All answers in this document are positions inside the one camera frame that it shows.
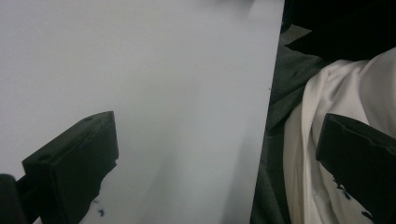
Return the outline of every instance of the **white table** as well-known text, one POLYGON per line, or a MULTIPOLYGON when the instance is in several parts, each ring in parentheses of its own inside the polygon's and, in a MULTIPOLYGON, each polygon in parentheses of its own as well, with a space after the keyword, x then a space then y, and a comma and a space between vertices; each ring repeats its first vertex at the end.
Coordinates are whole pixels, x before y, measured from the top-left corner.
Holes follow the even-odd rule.
POLYGON ((248 223, 282 7, 3 1, 0 173, 114 110, 118 166, 81 223, 248 223))

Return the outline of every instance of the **gray cloth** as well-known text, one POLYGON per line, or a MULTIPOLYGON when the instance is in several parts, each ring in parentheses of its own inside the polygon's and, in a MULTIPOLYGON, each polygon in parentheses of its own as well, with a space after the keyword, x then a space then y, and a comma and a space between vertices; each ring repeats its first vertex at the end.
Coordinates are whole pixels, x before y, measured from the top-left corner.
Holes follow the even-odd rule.
POLYGON ((284 123, 302 101, 305 84, 328 64, 317 56, 278 47, 251 224, 290 223, 283 178, 284 123))

